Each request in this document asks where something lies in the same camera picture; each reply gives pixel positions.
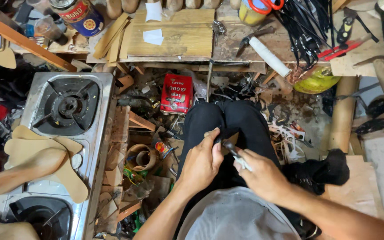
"gray shirt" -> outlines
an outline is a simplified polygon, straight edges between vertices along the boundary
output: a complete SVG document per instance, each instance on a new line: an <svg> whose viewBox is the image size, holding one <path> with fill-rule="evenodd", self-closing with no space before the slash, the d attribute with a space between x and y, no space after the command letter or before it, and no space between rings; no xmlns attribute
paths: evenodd
<svg viewBox="0 0 384 240"><path fill-rule="evenodd" d="M294 227L275 204L250 189L215 190L187 215L178 240L299 240Z"/></svg>

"stainless steel stovetop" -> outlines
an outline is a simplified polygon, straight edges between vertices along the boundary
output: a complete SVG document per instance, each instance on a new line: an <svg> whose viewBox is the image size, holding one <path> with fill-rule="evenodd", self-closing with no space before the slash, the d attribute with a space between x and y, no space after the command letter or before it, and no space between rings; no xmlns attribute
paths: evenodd
<svg viewBox="0 0 384 240"><path fill-rule="evenodd" d="M41 133L33 125L42 117L38 112L40 101L45 98L44 93L51 82L60 79L89 79L95 82L99 88L96 113L93 123L85 132L63 136L70 138L84 147L79 153L82 156L82 164L76 170L80 178L89 189L87 200L82 203L74 203L66 188L57 182L40 180L25 183L12 192L0 195L0 217L5 219L9 211L8 205L25 197L50 197L64 200L71 207L72 223L70 240L92 239L94 232L94 218L98 198L102 185L104 164L108 152L110 131L112 129L116 100L112 100L114 76L106 73L36 73L29 91L28 99L24 109L24 115L20 124L25 125L39 135L50 138L56 135Z"/></svg>

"blue can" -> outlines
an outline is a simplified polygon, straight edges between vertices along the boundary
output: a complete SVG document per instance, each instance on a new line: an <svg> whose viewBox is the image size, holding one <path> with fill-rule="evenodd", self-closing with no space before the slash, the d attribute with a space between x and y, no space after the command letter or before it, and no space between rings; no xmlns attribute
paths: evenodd
<svg viewBox="0 0 384 240"><path fill-rule="evenodd" d="M50 0L54 12L84 37L104 29L104 18L89 0Z"/></svg>

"gas stove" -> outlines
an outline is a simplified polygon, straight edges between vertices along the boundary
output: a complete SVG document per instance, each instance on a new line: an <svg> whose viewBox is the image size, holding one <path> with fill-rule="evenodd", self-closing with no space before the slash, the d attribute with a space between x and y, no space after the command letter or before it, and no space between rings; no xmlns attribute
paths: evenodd
<svg viewBox="0 0 384 240"><path fill-rule="evenodd" d="M61 183L28 182L0 195L1 221L30 222L41 240L93 238L105 165L99 160L106 159L116 107L113 85L114 76L105 73L35 74L20 124L42 136L82 144L75 171L89 195L77 204Z"/></svg>

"man's left hand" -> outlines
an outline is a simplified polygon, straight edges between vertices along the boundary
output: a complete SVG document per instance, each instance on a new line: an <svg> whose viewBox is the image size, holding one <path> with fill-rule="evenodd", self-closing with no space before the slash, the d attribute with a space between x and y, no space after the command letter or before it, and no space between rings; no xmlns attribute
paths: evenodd
<svg viewBox="0 0 384 240"><path fill-rule="evenodd" d="M213 145L213 142L219 133L219 128L206 133L202 142L189 150L186 156L183 170L176 184L188 189L191 194L197 194L208 187L218 173L223 155L221 144Z"/></svg>

